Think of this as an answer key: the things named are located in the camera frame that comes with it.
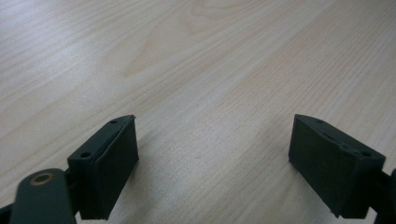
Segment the wood grain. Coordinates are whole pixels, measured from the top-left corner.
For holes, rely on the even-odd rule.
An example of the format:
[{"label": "wood grain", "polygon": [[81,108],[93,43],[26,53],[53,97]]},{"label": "wood grain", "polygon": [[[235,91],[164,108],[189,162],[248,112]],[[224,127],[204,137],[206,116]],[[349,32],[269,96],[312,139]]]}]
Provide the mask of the wood grain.
[{"label": "wood grain", "polygon": [[395,59],[392,0],[2,1],[0,206],[135,114],[140,162],[107,223],[373,223],[330,213],[290,132],[324,119],[389,174]]}]

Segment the light wood surface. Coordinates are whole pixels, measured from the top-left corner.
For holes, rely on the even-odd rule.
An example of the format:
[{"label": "light wood surface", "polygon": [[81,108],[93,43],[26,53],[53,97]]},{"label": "light wood surface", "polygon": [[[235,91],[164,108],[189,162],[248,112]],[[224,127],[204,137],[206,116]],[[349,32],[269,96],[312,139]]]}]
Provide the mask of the light wood surface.
[{"label": "light wood surface", "polygon": [[0,206],[128,114],[140,162],[107,223],[373,223],[290,165],[297,113],[396,167],[393,0],[5,0],[0,75]]}]

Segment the dark green plastic part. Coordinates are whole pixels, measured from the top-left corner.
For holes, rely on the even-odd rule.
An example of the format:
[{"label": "dark green plastic part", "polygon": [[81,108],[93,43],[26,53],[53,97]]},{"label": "dark green plastic part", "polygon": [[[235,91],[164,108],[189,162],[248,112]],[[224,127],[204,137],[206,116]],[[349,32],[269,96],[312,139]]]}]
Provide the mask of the dark green plastic part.
[{"label": "dark green plastic part", "polygon": [[67,159],[81,218],[108,219],[138,160],[134,116],[111,120]]},{"label": "dark green plastic part", "polygon": [[323,120],[296,115],[289,158],[336,217],[366,217],[383,155]]},{"label": "dark green plastic part", "polygon": [[10,223],[76,223],[64,172],[48,169],[24,178],[12,205]]}]

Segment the screw hole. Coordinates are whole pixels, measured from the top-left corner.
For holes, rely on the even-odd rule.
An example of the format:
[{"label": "screw hole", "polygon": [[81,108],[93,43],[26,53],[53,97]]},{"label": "screw hole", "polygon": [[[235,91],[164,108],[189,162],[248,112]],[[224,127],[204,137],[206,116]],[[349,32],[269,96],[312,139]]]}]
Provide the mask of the screw hole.
[{"label": "screw hole", "polygon": [[91,156],[91,152],[84,152],[80,155],[81,158],[89,158]]},{"label": "screw hole", "polygon": [[371,157],[371,154],[368,152],[362,152],[361,155],[363,155],[365,157]]},{"label": "screw hole", "polygon": [[53,178],[53,174],[51,173],[44,173],[41,175],[37,175],[30,180],[30,185],[40,186],[50,182],[52,178]]}]

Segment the wooden table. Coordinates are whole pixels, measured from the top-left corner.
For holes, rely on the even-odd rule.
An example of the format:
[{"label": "wooden table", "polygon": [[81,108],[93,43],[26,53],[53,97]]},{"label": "wooden table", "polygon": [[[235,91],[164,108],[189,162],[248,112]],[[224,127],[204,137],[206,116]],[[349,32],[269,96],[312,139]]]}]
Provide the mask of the wooden table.
[{"label": "wooden table", "polygon": [[107,223],[373,223],[290,165],[294,114],[396,167],[393,0],[5,0],[0,75],[0,206],[128,114],[140,162]]}]

